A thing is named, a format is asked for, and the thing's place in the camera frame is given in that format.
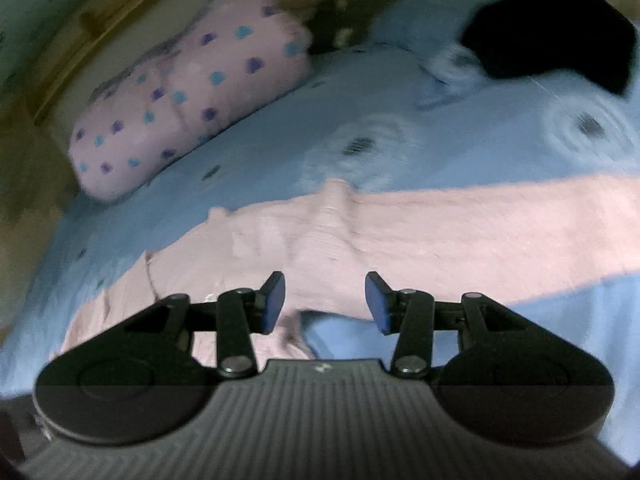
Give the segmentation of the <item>black white-trimmed garment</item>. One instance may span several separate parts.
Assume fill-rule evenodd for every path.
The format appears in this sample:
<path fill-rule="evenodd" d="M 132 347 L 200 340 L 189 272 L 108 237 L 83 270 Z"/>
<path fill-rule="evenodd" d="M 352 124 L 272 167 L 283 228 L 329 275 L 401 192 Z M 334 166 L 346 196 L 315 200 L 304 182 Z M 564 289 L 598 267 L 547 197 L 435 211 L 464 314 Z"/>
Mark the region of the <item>black white-trimmed garment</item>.
<path fill-rule="evenodd" d="M 374 19 L 396 0 L 323 0 L 306 27 L 312 41 L 311 55 L 362 44 L 369 36 Z"/>

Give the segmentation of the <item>pink knit cardigan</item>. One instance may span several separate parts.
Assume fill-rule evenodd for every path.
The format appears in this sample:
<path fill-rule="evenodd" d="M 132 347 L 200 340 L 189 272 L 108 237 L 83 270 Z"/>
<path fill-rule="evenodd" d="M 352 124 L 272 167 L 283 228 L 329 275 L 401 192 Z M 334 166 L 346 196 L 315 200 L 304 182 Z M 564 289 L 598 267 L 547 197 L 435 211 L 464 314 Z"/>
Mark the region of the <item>pink knit cardigan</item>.
<path fill-rule="evenodd" d="M 70 350 L 177 292 L 194 301 L 285 276 L 280 320 L 259 361 L 306 359 L 299 315 L 368 318 L 364 278 L 454 300 L 477 290 L 518 304 L 639 267 L 639 182 L 595 174 L 541 184 L 360 194 L 342 180 L 315 193 L 228 211 L 141 255 L 70 323 Z"/>

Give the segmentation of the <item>wooden bed headboard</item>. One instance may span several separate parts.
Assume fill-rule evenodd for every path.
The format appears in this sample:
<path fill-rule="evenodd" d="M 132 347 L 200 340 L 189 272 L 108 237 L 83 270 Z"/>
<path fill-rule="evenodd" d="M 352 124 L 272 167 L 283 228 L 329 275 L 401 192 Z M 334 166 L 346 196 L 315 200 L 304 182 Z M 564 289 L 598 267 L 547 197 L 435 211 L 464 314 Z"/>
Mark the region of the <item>wooden bed headboard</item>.
<path fill-rule="evenodd" d="M 29 70 L 26 110 L 39 126 L 75 73 L 108 36 L 153 0 L 87 0 L 63 23 Z"/>

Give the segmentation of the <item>blue dandelion bed sheet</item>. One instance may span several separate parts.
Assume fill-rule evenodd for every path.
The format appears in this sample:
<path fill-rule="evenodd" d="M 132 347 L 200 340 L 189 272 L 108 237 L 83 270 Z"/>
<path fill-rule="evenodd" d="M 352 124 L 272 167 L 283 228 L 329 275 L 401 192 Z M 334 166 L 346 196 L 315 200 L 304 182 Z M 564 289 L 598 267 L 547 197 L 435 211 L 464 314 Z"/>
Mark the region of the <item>blue dandelion bed sheet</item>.
<path fill-rule="evenodd" d="M 128 197 L 79 197 L 58 227 L 27 306 L 1 352 L 1 393 L 32 390 L 80 305 L 137 256 L 169 246 L 214 207 L 288 200 L 330 179 L 360 194 L 637 177 L 639 91 L 607 96 L 568 73 L 488 82 L 416 107 L 416 56 L 366 44 L 322 58 L 306 84 L 184 156 Z M 616 398 L 603 441 L 639 456 L 639 274 L 600 278 L 511 304 L 608 367 Z"/>

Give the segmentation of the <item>pink heart-print rolled quilt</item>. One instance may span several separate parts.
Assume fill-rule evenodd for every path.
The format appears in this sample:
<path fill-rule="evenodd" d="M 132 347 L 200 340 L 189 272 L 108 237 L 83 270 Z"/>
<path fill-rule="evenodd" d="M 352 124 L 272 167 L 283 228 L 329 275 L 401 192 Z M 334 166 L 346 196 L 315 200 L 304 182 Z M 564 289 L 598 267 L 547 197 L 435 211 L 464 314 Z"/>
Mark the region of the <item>pink heart-print rolled quilt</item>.
<path fill-rule="evenodd" d="M 207 0 L 189 25 L 102 82 L 68 156 L 82 190 L 117 200 L 310 72 L 308 29 L 274 0 Z"/>

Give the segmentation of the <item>black cloth on pillow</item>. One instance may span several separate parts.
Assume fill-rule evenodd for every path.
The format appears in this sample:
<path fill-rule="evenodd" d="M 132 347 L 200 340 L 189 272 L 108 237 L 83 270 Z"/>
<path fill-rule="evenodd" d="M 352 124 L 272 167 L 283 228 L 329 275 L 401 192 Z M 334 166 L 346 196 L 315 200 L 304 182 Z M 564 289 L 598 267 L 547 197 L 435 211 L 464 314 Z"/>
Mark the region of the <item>black cloth on pillow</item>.
<path fill-rule="evenodd" d="M 459 42 L 491 78 L 572 70 L 621 96 L 638 32 L 605 0 L 495 0 L 476 10 Z"/>

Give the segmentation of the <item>blue dandelion pillow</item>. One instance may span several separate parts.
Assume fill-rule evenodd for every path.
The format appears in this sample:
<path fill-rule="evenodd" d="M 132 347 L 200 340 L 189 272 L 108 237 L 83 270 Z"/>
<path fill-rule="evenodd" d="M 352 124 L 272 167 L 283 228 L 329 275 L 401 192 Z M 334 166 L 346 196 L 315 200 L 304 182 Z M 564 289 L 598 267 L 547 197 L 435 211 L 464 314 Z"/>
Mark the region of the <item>blue dandelion pillow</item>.
<path fill-rule="evenodd" d="M 495 0 L 396 0 L 373 21 L 369 41 L 413 53 L 422 62 L 458 41 L 481 6 Z"/>

